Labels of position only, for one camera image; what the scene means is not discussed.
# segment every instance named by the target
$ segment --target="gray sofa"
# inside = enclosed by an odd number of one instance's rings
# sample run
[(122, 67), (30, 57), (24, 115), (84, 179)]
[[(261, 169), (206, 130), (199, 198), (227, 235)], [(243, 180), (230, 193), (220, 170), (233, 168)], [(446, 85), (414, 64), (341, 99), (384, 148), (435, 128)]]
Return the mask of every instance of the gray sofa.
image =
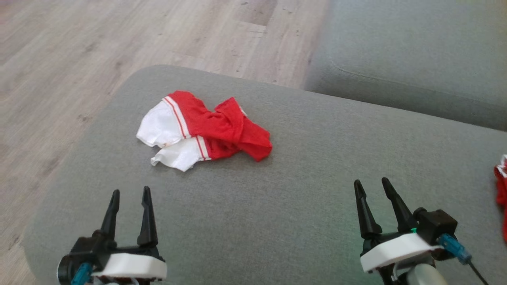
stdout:
[(331, 0), (305, 89), (507, 131), (505, 0)]
[[(150, 165), (135, 134), (167, 93), (189, 90), (209, 108), (235, 96), (272, 134), (271, 156), (198, 163), (185, 173)], [(361, 179), (385, 232), (396, 230), (381, 178), (411, 210), (444, 209), (490, 284), (507, 279), (493, 165), (507, 133), (390, 107), (153, 66), (131, 76), (63, 161), (23, 241), (38, 284), (79, 236), (99, 228), (121, 191), (116, 240), (136, 243), (142, 188), (152, 189), (163, 284), (381, 284), (362, 272), (353, 182)], [(449, 284), (478, 284), (457, 260), (437, 268)]]

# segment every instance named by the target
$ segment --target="white stripe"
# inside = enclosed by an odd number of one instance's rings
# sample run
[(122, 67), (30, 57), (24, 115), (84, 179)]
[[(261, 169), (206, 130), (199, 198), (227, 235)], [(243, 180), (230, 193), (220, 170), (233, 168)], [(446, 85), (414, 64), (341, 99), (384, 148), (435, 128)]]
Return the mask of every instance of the white stripe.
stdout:
[(211, 158), (209, 157), (209, 154), (208, 154), (208, 148), (206, 147), (206, 143), (204, 142), (204, 138), (201, 137), (200, 135), (197, 136), (197, 139), (199, 140), (199, 143), (201, 144), (201, 149), (202, 149), (202, 153), (204, 155), (204, 160), (210, 160)]
[(174, 109), (176, 110), (176, 115), (179, 117), (179, 121), (181, 122), (182, 124), (182, 129), (183, 129), (183, 136), (185, 138), (190, 138), (192, 137), (190, 135), (190, 132), (189, 132), (189, 129), (188, 129), (188, 126), (187, 126), (187, 122), (185, 121), (185, 117), (183, 116), (183, 113), (181, 111), (181, 109), (179, 108), (179, 105), (178, 103), (176, 103), (176, 101), (174, 101), (171, 97), (169, 96), (166, 96), (167, 100), (169, 102), (171, 102), (171, 104), (174, 106)]

